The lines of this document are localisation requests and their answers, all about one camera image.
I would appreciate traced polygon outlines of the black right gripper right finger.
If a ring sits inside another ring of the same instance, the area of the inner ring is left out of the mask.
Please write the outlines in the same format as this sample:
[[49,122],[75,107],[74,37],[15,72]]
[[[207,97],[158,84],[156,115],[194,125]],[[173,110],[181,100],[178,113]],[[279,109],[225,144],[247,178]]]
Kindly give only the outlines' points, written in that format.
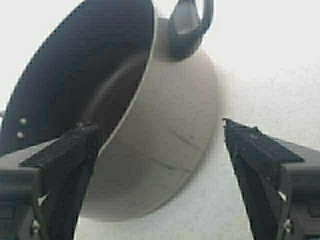
[[228,118],[223,130],[253,239],[319,239],[319,151]]

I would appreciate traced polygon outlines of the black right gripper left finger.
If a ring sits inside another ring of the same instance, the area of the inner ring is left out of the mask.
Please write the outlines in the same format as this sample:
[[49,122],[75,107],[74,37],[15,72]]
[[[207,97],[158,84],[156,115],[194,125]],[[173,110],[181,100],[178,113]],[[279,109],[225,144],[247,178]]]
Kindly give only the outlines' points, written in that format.
[[72,240],[101,147],[97,125],[0,157],[0,237]]

